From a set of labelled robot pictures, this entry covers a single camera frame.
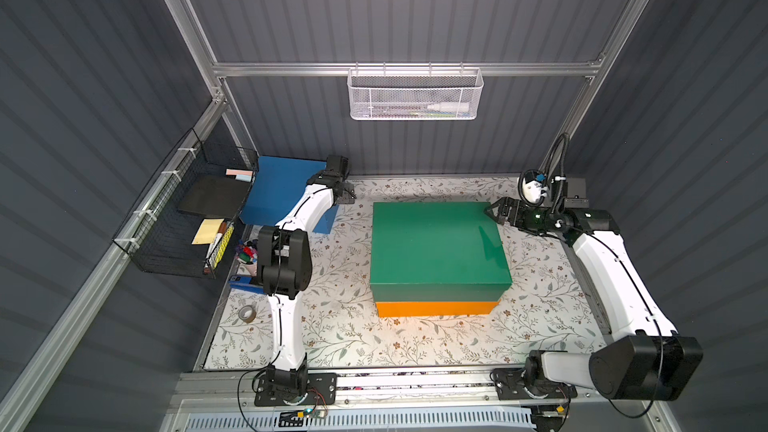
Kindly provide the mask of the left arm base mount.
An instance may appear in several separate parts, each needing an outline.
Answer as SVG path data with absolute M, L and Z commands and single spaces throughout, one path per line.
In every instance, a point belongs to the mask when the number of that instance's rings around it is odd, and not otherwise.
M 338 375 L 268 369 L 253 383 L 256 407 L 333 405 Z

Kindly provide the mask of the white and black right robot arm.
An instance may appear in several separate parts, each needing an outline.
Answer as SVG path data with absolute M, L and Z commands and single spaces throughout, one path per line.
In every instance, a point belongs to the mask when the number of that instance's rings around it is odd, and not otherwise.
M 535 350 L 520 375 L 531 395 L 558 386 L 591 388 L 609 400 L 675 401 L 703 359 L 693 337 L 681 335 L 646 288 L 605 210 L 534 208 L 503 197 L 485 209 L 499 224 L 564 243 L 592 294 L 605 347 L 590 353 Z

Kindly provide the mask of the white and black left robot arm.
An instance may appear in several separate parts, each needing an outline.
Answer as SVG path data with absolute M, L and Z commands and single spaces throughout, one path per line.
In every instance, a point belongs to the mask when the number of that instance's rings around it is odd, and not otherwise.
M 286 217 L 259 234 L 258 277 L 274 328 L 268 367 L 283 375 L 307 367 L 301 303 L 312 276 L 308 233 L 328 209 L 353 202 L 346 167 L 345 158 L 329 157 Z M 480 202 L 374 203 L 370 290 L 377 317 L 372 327 L 390 324 L 397 330 L 377 359 L 390 365 L 399 356 L 423 359 L 415 349 L 420 333 L 440 330 L 422 323 L 407 328 L 410 317 L 469 318 L 488 315 L 498 305 L 512 278 L 487 208 Z

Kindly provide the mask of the orange shoebox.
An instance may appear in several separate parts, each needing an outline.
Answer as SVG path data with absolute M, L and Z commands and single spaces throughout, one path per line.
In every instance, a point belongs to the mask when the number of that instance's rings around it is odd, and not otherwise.
M 499 304 L 490 302 L 376 302 L 380 317 L 488 315 Z

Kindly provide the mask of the green shoebox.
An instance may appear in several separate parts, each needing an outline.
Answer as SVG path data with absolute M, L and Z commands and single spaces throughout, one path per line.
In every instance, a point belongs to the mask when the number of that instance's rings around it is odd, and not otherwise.
M 376 202 L 370 288 L 378 303 L 497 302 L 512 286 L 487 202 Z

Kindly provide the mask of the blue shoebox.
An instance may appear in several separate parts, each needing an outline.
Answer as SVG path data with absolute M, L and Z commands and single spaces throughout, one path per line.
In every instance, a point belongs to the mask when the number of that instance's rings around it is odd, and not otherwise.
M 303 196 L 306 182 L 326 168 L 324 161 L 260 156 L 259 170 L 240 213 L 246 225 L 271 226 Z

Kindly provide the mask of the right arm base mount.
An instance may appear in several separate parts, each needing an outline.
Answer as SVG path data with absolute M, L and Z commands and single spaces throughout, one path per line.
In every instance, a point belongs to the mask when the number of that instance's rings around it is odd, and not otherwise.
M 577 395 L 577 389 L 562 382 L 535 378 L 524 368 L 495 368 L 489 378 L 499 400 L 558 399 L 570 401 Z

